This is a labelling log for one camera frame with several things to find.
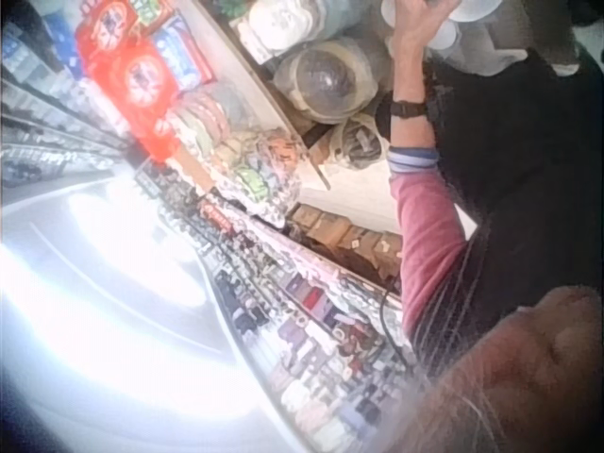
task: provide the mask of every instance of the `brown box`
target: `brown box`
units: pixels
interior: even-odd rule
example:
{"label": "brown box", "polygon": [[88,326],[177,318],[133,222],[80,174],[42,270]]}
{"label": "brown box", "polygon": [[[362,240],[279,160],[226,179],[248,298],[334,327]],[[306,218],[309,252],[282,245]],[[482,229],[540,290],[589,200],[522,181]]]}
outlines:
{"label": "brown box", "polygon": [[296,222],[302,231],[308,233],[314,224],[316,224],[323,212],[309,205],[300,205],[292,215],[292,220]]}
{"label": "brown box", "polygon": [[374,247],[377,258],[379,275],[386,280],[388,277],[397,277],[400,274],[401,250],[403,238],[398,234],[384,233]]}
{"label": "brown box", "polygon": [[310,247],[329,260],[336,260],[338,243],[351,226],[348,218],[324,212],[307,234]]}
{"label": "brown box", "polygon": [[340,264],[355,274],[381,284],[378,274],[378,258],[374,252],[381,233],[359,226],[351,227],[340,240],[337,257]]}

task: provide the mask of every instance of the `pink sleeve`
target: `pink sleeve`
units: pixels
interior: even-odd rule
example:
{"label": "pink sleeve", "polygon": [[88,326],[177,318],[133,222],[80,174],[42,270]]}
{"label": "pink sleeve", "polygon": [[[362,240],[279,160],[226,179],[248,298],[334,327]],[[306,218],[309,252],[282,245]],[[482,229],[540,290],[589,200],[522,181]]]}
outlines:
{"label": "pink sleeve", "polygon": [[394,176],[391,192],[403,236],[403,329],[410,333],[466,242],[455,205],[438,173]]}

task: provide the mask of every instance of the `watch strap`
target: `watch strap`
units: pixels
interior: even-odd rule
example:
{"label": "watch strap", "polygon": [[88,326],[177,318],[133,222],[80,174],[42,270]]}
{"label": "watch strap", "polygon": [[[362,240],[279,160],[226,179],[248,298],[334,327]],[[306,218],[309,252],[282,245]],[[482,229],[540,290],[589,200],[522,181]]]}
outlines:
{"label": "watch strap", "polygon": [[390,107],[390,114],[392,116],[396,116],[398,118],[403,119],[416,118],[418,116],[426,116],[428,115],[428,106],[425,102],[393,102]]}

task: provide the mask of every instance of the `wire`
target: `wire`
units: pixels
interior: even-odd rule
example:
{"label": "wire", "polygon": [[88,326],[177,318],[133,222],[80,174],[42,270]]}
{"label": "wire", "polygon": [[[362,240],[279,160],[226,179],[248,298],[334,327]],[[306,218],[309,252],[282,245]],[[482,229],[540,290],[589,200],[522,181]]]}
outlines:
{"label": "wire", "polygon": [[394,341],[394,338],[393,338],[392,334],[390,333],[388,326],[386,326],[386,320],[384,318],[384,308],[386,307],[386,301],[388,300],[388,296],[390,295],[390,293],[393,291],[394,285],[396,284],[396,282],[399,279],[400,279],[400,277],[393,278],[393,280],[388,285],[388,288],[386,289],[386,293],[384,293],[384,296],[381,298],[381,301],[379,302],[379,322],[381,323],[381,328],[384,330],[384,334],[386,335],[386,339],[388,340],[388,343],[390,343],[390,346],[393,347],[394,352],[396,353],[396,355],[398,356],[400,361],[405,366],[406,372],[410,373],[412,368],[409,364],[409,361],[407,359],[405,359],[405,356],[403,355],[401,348]]}

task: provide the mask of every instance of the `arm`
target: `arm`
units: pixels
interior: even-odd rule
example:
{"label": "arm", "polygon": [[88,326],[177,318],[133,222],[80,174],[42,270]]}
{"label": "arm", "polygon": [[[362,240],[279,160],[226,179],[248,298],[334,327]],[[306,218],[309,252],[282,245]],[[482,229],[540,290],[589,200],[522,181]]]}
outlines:
{"label": "arm", "polygon": [[[458,0],[442,0],[429,7],[425,0],[397,0],[395,102],[426,101],[424,46],[458,4]],[[391,145],[391,191],[403,236],[403,328],[409,332],[465,247],[465,240],[455,205],[436,168],[438,152],[428,118],[393,117]]]}

